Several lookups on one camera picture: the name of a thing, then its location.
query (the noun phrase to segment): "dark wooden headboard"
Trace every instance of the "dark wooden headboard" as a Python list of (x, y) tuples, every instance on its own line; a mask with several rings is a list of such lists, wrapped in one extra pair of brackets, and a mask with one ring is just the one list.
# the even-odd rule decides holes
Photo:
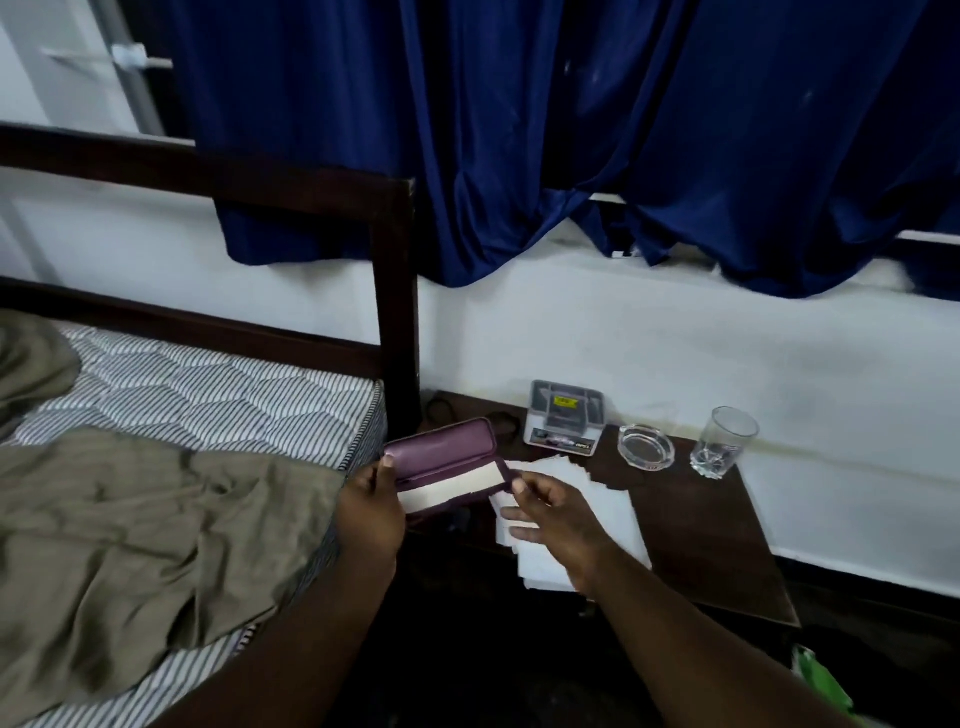
[(0, 279), (0, 307), (187, 346), (383, 380), (390, 437), (420, 423), (413, 182), (265, 158), (207, 155), (175, 142), (0, 124), (0, 166), (334, 216), (370, 227), (380, 345), (243, 324), (68, 288)]

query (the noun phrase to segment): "curtain rod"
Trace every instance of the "curtain rod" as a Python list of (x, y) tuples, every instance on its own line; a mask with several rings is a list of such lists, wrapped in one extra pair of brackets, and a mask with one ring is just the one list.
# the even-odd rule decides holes
[(40, 53), (54, 61), (83, 61), (90, 63), (113, 63), (125, 71), (142, 71), (147, 68), (174, 67), (170, 59), (159, 59), (147, 55), (147, 48), (143, 43), (113, 43), (110, 46), (110, 55), (102, 53), (84, 53), (80, 51), (64, 51), (57, 48), (40, 48)]

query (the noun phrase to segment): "striped mattress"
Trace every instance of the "striped mattress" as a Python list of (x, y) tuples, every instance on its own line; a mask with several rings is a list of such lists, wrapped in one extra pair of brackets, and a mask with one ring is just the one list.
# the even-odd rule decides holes
[[(41, 445), (92, 425), (196, 450), (270, 452), (350, 472), (382, 450), (380, 382), (57, 323), (83, 367), (69, 394), (31, 413), (5, 444)], [(334, 556), (324, 545), (300, 580)], [(242, 649), (245, 627), (202, 649), (169, 654), (135, 688), (102, 703), (62, 705), (29, 728), (141, 728)]]

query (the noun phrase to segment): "wooden table surface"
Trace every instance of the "wooden table surface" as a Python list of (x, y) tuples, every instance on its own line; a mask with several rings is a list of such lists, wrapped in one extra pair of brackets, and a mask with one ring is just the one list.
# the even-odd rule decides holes
[[(556, 451), (523, 442), (526, 410), (510, 404), (439, 392), (421, 431), (503, 412), (516, 417), (520, 432), (497, 427), (498, 452), (508, 460), (533, 461)], [(616, 449), (617, 427), (608, 425), (592, 457), (570, 456), (597, 482), (627, 490), (650, 554), (654, 572), (697, 604), (750, 617), (799, 626), (786, 585), (756, 517), (754, 505), (734, 467), (723, 480), (709, 480), (689, 465), (694, 443), (672, 438), (676, 462), (659, 473), (632, 468)], [(471, 509), (473, 538), (497, 546), (493, 510), (486, 503)]]

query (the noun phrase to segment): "drinking glass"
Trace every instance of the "drinking glass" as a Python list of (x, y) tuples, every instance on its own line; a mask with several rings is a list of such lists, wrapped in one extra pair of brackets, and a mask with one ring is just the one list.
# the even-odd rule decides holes
[(690, 465), (703, 477), (719, 480), (759, 432), (760, 425), (746, 412), (717, 407), (690, 453)]

